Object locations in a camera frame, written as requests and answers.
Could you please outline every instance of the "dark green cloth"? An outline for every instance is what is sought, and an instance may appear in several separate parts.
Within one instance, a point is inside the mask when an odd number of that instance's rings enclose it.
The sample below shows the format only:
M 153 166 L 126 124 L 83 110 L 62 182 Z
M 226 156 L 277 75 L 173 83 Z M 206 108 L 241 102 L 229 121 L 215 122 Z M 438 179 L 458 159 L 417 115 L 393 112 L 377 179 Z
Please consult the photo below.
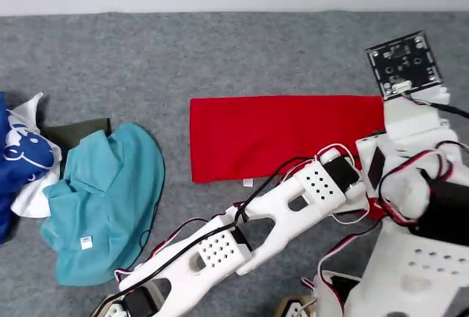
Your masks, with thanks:
M 82 138 L 98 130 L 103 130 L 106 136 L 110 136 L 111 120 L 109 118 L 90 119 L 89 121 L 59 125 L 57 127 L 41 128 L 41 135 L 60 147 L 62 151 L 61 178 L 62 174 L 64 174 L 68 151 L 78 146 Z

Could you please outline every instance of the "blue shirt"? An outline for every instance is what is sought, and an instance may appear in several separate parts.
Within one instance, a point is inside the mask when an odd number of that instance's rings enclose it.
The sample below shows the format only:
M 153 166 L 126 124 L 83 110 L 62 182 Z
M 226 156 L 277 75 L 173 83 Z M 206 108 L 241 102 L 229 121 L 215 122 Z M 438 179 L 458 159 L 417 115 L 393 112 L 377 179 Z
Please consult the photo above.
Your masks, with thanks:
M 22 116 L 7 110 L 0 92 L 0 245 L 10 227 L 10 206 L 25 185 L 42 178 L 53 166 L 49 143 L 33 133 Z

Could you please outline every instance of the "white cloth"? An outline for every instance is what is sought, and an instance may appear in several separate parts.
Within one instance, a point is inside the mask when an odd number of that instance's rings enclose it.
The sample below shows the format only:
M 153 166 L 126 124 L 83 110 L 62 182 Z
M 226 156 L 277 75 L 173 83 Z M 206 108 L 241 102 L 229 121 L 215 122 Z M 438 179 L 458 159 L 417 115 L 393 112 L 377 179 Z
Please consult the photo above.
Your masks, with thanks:
M 40 130 L 36 125 L 36 113 L 37 104 L 43 95 L 44 94 L 41 92 L 30 99 L 30 101 L 10 111 L 10 118 L 12 119 L 11 121 L 9 120 L 10 125 L 13 123 L 21 123 L 34 134 L 40 135 Z M 44 218 L 51 215 L 48 199 L 43 194 L 43 189 L 59 181 L 62 153 L 56 144 L 51 143 L 45 138 L 44 140 L 48 142 L 52 149 L 53 165 L 46 175 L 26 184 L 17 194 L 11 206 L 11 210 L 20 217 Z

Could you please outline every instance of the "red towel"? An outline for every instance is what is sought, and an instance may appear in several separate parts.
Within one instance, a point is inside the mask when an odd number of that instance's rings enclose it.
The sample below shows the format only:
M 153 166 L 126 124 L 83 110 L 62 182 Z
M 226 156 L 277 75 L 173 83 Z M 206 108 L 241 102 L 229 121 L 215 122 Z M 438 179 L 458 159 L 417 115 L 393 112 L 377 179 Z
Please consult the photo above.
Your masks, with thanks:
M 269 176 L 286 160 L 312 156 L 330 143 L 356 154 L 355 141 L 380 130 L 379 96 L 192 99 L 192 180 Z

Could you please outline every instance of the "cartoon print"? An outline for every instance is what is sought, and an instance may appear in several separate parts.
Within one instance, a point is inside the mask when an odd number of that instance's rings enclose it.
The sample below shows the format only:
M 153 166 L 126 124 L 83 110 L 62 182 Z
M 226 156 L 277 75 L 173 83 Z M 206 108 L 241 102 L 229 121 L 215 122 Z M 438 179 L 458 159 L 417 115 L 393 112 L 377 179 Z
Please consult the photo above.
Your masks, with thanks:
M 4 159 L 16 162 L 15 166 L 30 182 L 44 176 L 53 166 L 53 153 L 49 143 L 39 134 L 28 129 L 11 111 L 4 148 Z

